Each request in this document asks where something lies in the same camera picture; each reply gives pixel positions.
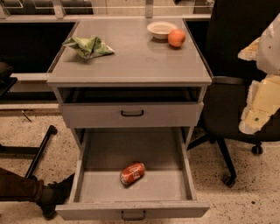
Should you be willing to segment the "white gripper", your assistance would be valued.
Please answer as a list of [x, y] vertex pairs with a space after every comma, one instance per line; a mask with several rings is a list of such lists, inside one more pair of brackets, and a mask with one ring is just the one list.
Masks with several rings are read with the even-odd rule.
[[252, 81], [239, 124], [240, 132], [255, 134], [280, 109], [280, 13], [260, 38], [240, 50], [238, 58], [256, 60], [257, 68], [268, 74], [262, 81]]

